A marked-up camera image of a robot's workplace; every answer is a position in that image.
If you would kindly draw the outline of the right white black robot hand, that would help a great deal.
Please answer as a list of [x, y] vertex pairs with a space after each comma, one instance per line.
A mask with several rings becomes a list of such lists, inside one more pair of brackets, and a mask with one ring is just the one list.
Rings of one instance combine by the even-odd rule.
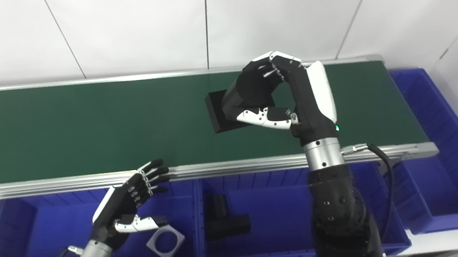
[[[294, 110], [272, 106], [273, 92], [287, 83]], [[325, 66], [310, 66], [292, 55], [269, 51], [250, 61], [225, 93], [226, 119], [276, 130], [290, 130], [301, 146], [336, 138], [337, 112]]]

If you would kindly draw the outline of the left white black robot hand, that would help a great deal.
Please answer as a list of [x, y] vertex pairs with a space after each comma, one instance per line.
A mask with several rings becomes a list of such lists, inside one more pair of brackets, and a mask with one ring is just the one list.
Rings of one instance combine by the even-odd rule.
[[132, 222], [131, 217], [138, 213], [138, 208], [145, 204], [154, 194], [167, 192], [169, 168], [164, 161], [155, 159], [142, 165], [121, 186], [109, 188], [99, 204], [93, 217], [90, 240], [107, 245], [113, 252], [120, 249], [128, 239], [127, 233], [120, 233], [114, 225], [126, 218], [126, 223]]

